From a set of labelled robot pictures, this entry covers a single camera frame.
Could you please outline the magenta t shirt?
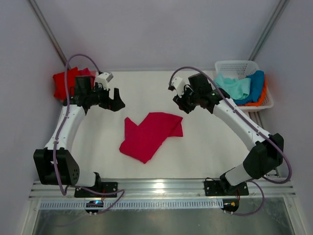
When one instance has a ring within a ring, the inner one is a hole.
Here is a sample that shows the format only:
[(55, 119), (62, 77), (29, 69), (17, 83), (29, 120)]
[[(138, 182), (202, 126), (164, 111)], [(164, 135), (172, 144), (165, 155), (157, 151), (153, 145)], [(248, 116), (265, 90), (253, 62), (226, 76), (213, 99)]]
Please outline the magenta t shirt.
[(153, 112), (136, 125), (127, 117), (119, 151), (146, 164), (167, 138), (183, 137), (182, 120), (183, 117), (173, 114)]

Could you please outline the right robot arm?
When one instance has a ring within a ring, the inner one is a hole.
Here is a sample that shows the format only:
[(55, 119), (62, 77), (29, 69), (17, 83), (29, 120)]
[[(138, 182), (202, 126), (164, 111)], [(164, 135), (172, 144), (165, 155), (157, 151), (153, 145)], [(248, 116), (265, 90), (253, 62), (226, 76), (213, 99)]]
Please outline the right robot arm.
[(230, 195), (248, 180), (260, 179), (283, 162), (284, 139), (272, 135), (247, 118), (222, 89), (213, 89), (206, 74), (195, 74), (186, 84), (172, 77), (169, 90), (176, 91), (173, 101), (187, 114), (200, 106), (222, 120), (245, 144), (248, 155), (243, 163), (220, 176), (219, 189)]

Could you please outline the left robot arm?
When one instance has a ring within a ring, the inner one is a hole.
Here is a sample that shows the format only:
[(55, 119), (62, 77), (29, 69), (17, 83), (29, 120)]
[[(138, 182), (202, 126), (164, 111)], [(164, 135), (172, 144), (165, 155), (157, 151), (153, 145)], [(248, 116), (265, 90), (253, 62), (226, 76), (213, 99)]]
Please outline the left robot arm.
[(75, 77), (74, 86), (66, 93), (51, 139), (33, 155), (43, 185), (58, 185), (62, 194), (67, 191), (64, 186), (85, 188), (93, 197), (104, 192), (99, 173), (83, 170), (71, 154), (71, 149), (78, 128), (92, 106), (113, 112), (125, 108), (118, 88), (114, 89), (113, 98), (110, 98), (108, 83), (112, 78), (110, 72), (101, 72), (96, 77)]

